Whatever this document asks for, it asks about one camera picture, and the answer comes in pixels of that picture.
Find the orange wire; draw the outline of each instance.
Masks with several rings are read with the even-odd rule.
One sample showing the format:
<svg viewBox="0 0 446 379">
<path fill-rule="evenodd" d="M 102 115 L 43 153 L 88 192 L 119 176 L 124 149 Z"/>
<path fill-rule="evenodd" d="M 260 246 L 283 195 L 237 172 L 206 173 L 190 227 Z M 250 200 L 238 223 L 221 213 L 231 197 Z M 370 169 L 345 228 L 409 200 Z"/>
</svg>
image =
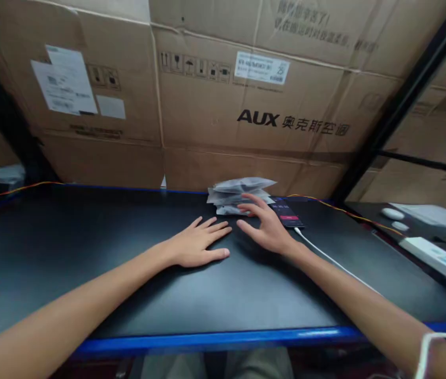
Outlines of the orange wire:
<svg viewBox="0 0 446 379">
<path fill-rule="evenodd" d="M 19 191 L 22 191 L 22 190 L 26 190 L 27 188 L 32 188 L 32 187 L 40 186 L 40 185 L 42 185 L 42 184 L 61 184 L 61 185 L 65 185 L 65 183 L 60 183 L 60 182 L 39 182 L 39 183 L 31 184 L 31 185 L 28 185 L 28 186 L 24 186 L 24 187 L 16 188 L 16 189 L 13 189 L 13 190 L 11 190 L 11 191 L 2 192 L 2 193 L 0 193 L 0 196 L 9 195 L 9 194 L 12 194 L 12 193 L 15 193 L 15 192 L 19 192 Z M 341 208 L 337 208 L 337 207 L 335 207 L 335 206 L 333 206 L 333 205 L 331 205 L 331 204 L 325 203 L 324 201 L 319 200 L 318 198 L 315 198 L 315 197 L 312 197 L 312 196 L 297 195 L 297 194 L 289 195 L 289 196 L 287 196 L 287 197 L 291 197 L 291 196 L 306 197 L 306 198 L 310 198 L 310 199 L 316 200 L 317 202 L 320 202 L 321 204 L 324 204 L 324 205 L 326 205 L 326 206 L 329 206 L 330 208 L 333 208 L 333 209 L 335 209 L 335 210 L 337 210 L 337 211 L 344 212 L 344 213 L 345 213 L 346 215 L 348 215 L 348 216 L 351 216 L 351 217 L 353 217 L 353 218 L 358 218 L 359 220 L 367 221 L 367 222 L 369 222 L 369 223 L 372 223 L 372 224 L 374 224 L 374 225 L 383 227 L 383 228 L 385 228 L 385 229 L 389 229 L 389 230 L 391 230 L 392 232 L 395 232 L 395 233 L 397 233 L 397 234 L 403 236 L 402 233 L 400 233 L 399 231 L 397 231 L 397 230 L 395 230 L 395 229 L 393 229 L 393 228 L 384 226 L 384 225 L 382 225 L 382 224 L 380 224 L 380 223 L 378 223 L 378 222 L 369 220 L 368 218 L 365 218 L 365 217 L 356 216 L 355 214 L 349 213 L 349 212 L 346 211 L 346 210 L 343 210 L 343 209 L 341 209 Z"/>
<path fill-rule="evenodd" d="M 25 190 L 25 189 L 27 189 L 27 188 L 32 188 L 32 187 L 39 186 L 39 185 L 41 185 L 41 184 L 61 184 L 61 185 L 65 185 L 65 183 L 60 183 L 60 182 L 40 182 L 40 183 L 31 184 L 31 185 L 29 185 L 29 186 L 24 186 L 24 187 L 16 188 L 16 189 L 13 189 L 12 191 L 2 192 L 2 193 L 0 193 L 0 196 L 3 196 L 3 195 L 9 195 L 9 194 L 11 194 L 11 193 L 18 192 L 18 191 L 22 191 L 22 190 Z"/>
<path fill-rule="evenodd" d="M 395 230 L 395 229 L 393 229 L 393 228 L 384 226 L 383 224 L 380 224 L 380 223 L 378 223 L 378 222 L 369 220 L 368 218 L 360 217 L 360 216 L 356 216 L 355 214 L 349 213 L 348 211 L 343 210 L 342 208 L 337 208 L 336 206 L 333 206 L 333 205 L 331 205 L 331 204 L 325 203 L 324 201 L 321 201 L 321 200 L 319 200 L 318 198 L 315 198 L 315 197 L 312 197 L 312 196 L 305 196 L 305 195 L 296 195 L 296 194 L 294 194 L 294 195 L 289 195 L 289 196 L 287 196 L 287 197 L 291 197 L 291 196 L 299 196 L 299 197 L 307 197 L 307 198 L 311 198 L 311 199 L 316 200 L 317 202 L 320 202 L 321 204 L 324 204 L 324 205 L 326 205 L 326 206 L 329 206 L 330 208 L 333 208 L 333 209 L 335 209 L 335 210 L 337 210 L 337 211 L 344 212 L 344 213 L 345 213 L 346 215 L 348 215 L 348 216 L 351 216 L 351 217 L 353 217 L 353 218 L 358 218 L 359 220 L 367 221 L 367 222 L 369 222 L 369 223 L 371 223 L 371 224 L 374 224 L 374 225 L 383 227 L 383 228 L 385 228 L 385 229 L 389 229 L 389 230 L 391 230 L 392 232 L 395 232 L 395 233 L 397 233 L 398 235 L 403 236 L 403 234 L 400 233 L 398 230 Z"/>
</svg>

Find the wrist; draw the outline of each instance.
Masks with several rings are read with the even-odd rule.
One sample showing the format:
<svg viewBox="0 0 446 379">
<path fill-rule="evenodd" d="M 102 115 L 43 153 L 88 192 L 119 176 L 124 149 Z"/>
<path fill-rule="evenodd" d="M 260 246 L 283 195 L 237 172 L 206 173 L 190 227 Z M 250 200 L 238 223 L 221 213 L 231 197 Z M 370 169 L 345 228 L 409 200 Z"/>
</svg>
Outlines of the wrist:
<svg viewBox="0 0 446 379">
<path fill-rule="evenodd" d="M 296 258 L 308 254 L 313 253 L 307 248 L 307 246 L 293 238 L 291 238 L 291 240 L 288 241 L 281 250 L 281 255 L 284 255 L 287 258 Z"/>
<path fill-rule="evenodd" d="M 158 271 L 174 266 L 176 264 L 174 262 L 174 254 L 165 242 L 163 241 L 150 247 L 144 253 L 140 254 L 139 257 L 144 255 L 144 257 L 151 259 Z"/>
</svg>

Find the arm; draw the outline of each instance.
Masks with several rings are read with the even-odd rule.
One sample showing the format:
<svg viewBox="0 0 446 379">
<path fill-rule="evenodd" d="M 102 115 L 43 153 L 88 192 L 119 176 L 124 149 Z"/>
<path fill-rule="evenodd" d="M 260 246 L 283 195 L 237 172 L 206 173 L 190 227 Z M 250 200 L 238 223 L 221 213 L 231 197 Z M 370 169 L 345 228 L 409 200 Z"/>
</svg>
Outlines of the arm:
<svg viewBox="0 0 446 379">
<path fill-rule="evenodd" d="M 196 267 L 229 256 L 207 251 L 231 231 L 228 222 L 198 226 L 201 217 L 167 241 L 47 304 L 0 334 L 0 379 L 51 375 L 123 301 L 161 270 Z"/>
<path fill-rule="evenodd" d="M 255 204 L 241 204 L 261 220 L 259 230 L 243 220 L 237 225 L 264 248 L 292 260 L 351 319 L 361 332 L 387 358 L 408 375 L 413 375 L 419 360 L 423 335 L 432 331 L 407 312 L 339 270 L 294 240 L 277 215 L 260 198 L 245 194 Z M 446 341 L 436 341 L 430 350 L 429 373 L 446 378 Z"/>
</svg>

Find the hand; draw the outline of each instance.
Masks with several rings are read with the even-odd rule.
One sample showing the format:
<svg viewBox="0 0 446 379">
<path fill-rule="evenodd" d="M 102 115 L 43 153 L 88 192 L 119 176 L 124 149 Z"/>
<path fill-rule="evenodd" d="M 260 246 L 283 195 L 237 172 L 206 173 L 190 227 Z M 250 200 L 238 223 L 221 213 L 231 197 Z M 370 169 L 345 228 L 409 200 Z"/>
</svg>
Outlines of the hand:
<svg viewBox="0 0 446 379">
<path fill-rule="evenodd" d="M 228 221 L 212 225 L 216 221 L 216 217 L 213 217 L 198 225 L 201 220 L 200 216 L 182 232 L 159 243 L 154 248 L 164 251 L 171 265 L 178 264 L 183 267 L 198 267 L 228 258 L 230 251 L 227 248 L 206 250 L 210 244 L 232 231 L 231 227 L 226 227 Z"/>
<path fill-rule="evenodd" d="M 265 201 L 252 194 L 243 194 L 243 198 L 252 200 L 255 204 L 239 204 L 242 212 L 251 212 L 260 218 L 260 229 L 255 229 L 244 220 L 238 220 L 237 225 L 255 242 L 274 253 L 285 254 L 297 242 L 286 231 L 275 212 Z"/>
</svg>

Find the white label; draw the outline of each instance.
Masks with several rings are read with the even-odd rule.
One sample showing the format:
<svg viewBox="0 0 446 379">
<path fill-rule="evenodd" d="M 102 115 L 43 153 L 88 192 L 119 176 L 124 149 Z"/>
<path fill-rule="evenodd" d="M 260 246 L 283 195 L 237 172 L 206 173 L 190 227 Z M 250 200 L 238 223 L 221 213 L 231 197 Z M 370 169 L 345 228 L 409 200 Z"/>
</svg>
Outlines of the white label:
<svg viewBox="0 0 446 379">
<path fill-rule="evenodd" d="M 126 119 L 124 101 L 120 98 L 97 95 L 96 99 L 102 116 Z"/>
<path fill-rule="evenodd" d="M 42 93 L 44 94 L 47 107 L 51 111 L 80 115 L 75 106 L 75 95 L 67 79 L 58 73 L 53 65 L 32 61 L 32 68 Z"/>
<path fill-rule="evenodd" d="M 289 68 L 290 63 L 287 61 L 238 52 L 235 61 L 235 76 L 283 85 Z"/>
<path fill-rule="evenodd" d="M 97 114 L 82 53 L 49 45 L 45 47 L 56 72 L 67 78 L 67 84 L 74 93 L 75 109 Z"/>
</svg>

